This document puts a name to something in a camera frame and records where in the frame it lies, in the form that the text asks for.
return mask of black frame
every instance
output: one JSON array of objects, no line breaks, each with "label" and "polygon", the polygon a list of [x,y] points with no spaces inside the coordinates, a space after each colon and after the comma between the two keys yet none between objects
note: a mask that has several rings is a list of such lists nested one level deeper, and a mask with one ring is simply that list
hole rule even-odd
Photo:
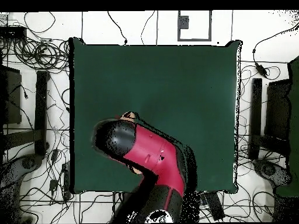
[{"label": "black frame", "polygon": [[178,11],[178,41],[211,41],[212,40],[212,11],[209,11],[208,38],[180,38],[180,30],[189,28],[189,17],[181,16]]}]

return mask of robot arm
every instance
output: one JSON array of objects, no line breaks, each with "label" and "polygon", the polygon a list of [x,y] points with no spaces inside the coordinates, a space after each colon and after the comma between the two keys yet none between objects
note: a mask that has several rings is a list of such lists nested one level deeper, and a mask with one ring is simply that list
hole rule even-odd
[{"label": "robot arm", "polygon": [[140,171],[145,177],[120,212],[136,223],[178,222],[186,187],[186,169],[178,147],[126,119],[101,121],[95,127],[93,147],[109,159]]}]

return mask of power adapter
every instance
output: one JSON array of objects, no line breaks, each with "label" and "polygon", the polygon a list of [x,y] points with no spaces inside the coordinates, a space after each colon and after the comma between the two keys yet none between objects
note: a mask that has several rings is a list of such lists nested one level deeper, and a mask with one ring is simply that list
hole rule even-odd
[{"label": "power adapter", "polygon": [[49,191],[52,191],[52,192],[57,191],[57,187],[58,187],[58,180],[51,180]]},{"label": "power adapter", "polygon": [[267,71],[263,67],[263,65],[259,65],[257,62],[255,63],[256,70],[264,77],[267,78]]},{"label": "power adapter", "polygon": [[51,156],[52,165],[56,162],[58,154],[59,154],[58,149],[53,150],[53,153],[52,153],[52,156]]}]

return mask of green table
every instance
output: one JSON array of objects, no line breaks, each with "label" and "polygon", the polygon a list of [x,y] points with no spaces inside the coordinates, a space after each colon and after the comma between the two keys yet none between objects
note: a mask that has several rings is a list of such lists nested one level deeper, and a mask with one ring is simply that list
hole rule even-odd
[{"label": "green table", "polygon": [[74,38],[73,45],[76,192],[128,192],[140,182],[140,176],[91,147],[94,125],[126,111],[193,149],[197,190],[235,191],[239,41],[227,47],[119,46]]},{"label": "green table", "polygon": [[288,64],[288,74],[292,84],[288,94],[291,103],[289,133],[291,152],[287,168],[292,181],[289,185],[277,187],[275,193],[281,197],[299,197],[299,57]]}]

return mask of floor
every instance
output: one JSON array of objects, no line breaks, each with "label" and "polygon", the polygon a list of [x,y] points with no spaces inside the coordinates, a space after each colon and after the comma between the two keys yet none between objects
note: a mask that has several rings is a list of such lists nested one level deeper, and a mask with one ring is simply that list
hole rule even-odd
[{"label": "floor", "polygon": [[[42,38],[52,38],[67,40],[69,37],[82,37],[87,44],[124,44],[124,38],[120,34],[118,27],[111,21],[107,12],[49,12],[28,13],[26,24],[31,30]],[[25,13],[10,13],[10,25],[25,25]],[[121,27],[128,45],[178,45],[178,44],[209,44],[214,46],[224,46],[231,40],[242,40],[241,69],[242,69],[242,99],[240,102],[239,134],[246,135],[248,132],[248,120],[251,97],[251,82],[256,70],[253,67],[252,50],[257,42],[268,38],[282,30],[286,30],[298,23],[299,14],[290,10],[214,10],[212,22],[211,42],[178,42],[177,24],[178,12],[174,10],[155,10],[143,12],[110,12],[111,17]],[[258,45],[255,59],[264,67],[269,68],[270,78],[277,80],[287,79],[287,62],[299,55],[299,30],[278,35],[266,40]],[[28,32],[28,37],[37,38]],[[26,88],[28,99],[22,97],[21,108],[28,115],[31,123],[34,124],[34,104],[35,104],[35,81],[36,73],[34,69],[26,65],[18,64],[18,59],[14,55],[8,56],[8,66],[21,70],[22,85]],[[266,88],[270,80],[263,79],[263,101],[266,100]],[[65,157],[61,156],[56,163],[55,175],[58,177],[62,164],[69,160],[69,114],[61,100],[61,94],[69,88],[68,74],[64,71],[51,74],[48,82],[48,131],[47,141],[50,149],[58,145],[58,149],[63,150]],[[69,92],[64,94],[64,101],[68,102]],[[265,106],[263,104],[262,113],[265,116]],[[4,126],[6,133],[13,133],[22,130],[29,130],[30,124],[24,114],[23,121],[17,125]],[[246,136],[239,139],[240,155],[246,148]],[[4,159],[14,157],[22,146],[7,151]],[[33,152],[33,146],[28,146],[19,151],[18,156]],[[264,157],[266,151],[261,151],[260,156]],[[278,154],[272,154],[270,158],[277,158]],[[273,198],[262,191],[272,193],[268,181],[259,177],[251,168],[250,163],[245,158],[240,160],[244,165],[238,168],[239,190],[236,194],[224,194],[219,192],[219,198],[224,207],[227,217],[224,222],[270,222],[272,220],[268,211],[273,212]],[[285,166],[283,159],[274,160],[281,166]],[[67,205],[51,204],[50,199],[44,195],[49,188],[50,178],[46,173],[46,163],[44,162],[38,170],[28,174],[21,187],[20,194],[22,209],[36,214],[39,217],[37,223],[106,223],[112,216],[113,193],[112,192],[85,192],[82,195],[75,195]],[[254,194],[256,214],[253,211],[251,202]],[[58,190],[56,200],[62,200],[61,192]],[[208,210],[202,210],[200,222],[214,222]]]}]

